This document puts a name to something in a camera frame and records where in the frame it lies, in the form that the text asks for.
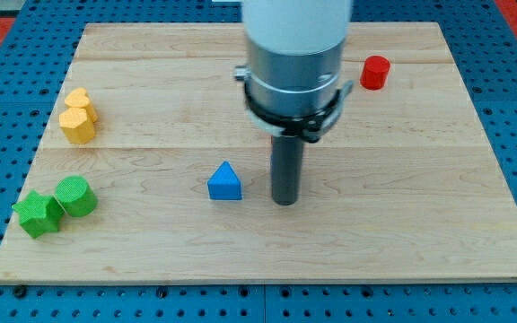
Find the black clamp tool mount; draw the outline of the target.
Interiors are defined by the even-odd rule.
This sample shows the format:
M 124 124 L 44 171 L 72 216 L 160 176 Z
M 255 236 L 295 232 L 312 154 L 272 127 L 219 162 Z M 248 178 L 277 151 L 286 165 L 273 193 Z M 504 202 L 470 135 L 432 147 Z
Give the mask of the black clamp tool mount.
M 332 100 L 313 114 L 289 117 L 269 112 L 250 95 L 249 85 L 243 85 L 246 109 L 250 119 L 262 130 L 275 137 L 297 137 L 306 143 L 317 143 L 339 120 L 346 97 L 353 90 L 354 82 L 349 80 L 336 90 Z

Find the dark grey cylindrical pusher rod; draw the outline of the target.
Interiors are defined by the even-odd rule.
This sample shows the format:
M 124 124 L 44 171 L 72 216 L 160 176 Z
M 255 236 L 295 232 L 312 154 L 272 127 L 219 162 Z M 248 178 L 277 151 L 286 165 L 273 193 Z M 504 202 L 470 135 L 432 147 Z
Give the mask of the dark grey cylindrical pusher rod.
M 299 197 L 304 142 L 296 137 L 272 137 L 271 196 L 279 205 L 292 205 Z

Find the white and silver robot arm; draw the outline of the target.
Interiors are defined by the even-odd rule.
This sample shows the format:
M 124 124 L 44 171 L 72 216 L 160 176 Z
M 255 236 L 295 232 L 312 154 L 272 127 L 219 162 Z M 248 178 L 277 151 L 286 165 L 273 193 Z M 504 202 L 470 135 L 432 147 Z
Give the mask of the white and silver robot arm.
M 339 120 L 352 82 L 340 84 L 351 0 L 245 0 L 247 61 L 238 67 L 251 120 L 271 136 L 271 196 L 299 196 L 303 147 Z

